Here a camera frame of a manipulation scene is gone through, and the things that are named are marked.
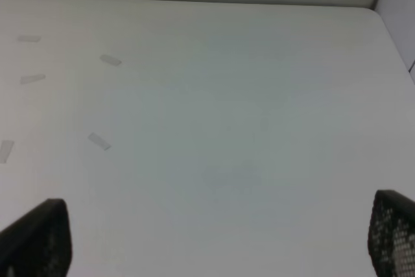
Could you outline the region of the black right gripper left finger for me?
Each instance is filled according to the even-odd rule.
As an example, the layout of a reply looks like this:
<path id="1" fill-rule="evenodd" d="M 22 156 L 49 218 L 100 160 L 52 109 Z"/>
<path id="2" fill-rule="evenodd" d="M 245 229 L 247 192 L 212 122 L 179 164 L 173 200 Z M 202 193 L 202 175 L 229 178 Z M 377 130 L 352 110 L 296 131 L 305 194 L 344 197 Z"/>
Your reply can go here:
<path id="1" fill-rule="evenodd" d="M 1 276 L 67 276 L 72 255 L 63 199 L 45 200 L 1 231 Z"/>

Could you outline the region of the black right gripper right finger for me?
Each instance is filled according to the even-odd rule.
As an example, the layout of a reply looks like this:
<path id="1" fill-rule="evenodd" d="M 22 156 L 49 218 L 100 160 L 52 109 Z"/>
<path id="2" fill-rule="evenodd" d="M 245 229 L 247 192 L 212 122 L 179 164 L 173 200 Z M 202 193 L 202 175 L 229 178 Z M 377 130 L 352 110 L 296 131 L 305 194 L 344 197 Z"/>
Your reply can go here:
<path id="1" fill-rule="evenodd" d="M 414 201 L 378 190 L 368 230 L 368 253 L 377 276 L 414 277 Z"/>

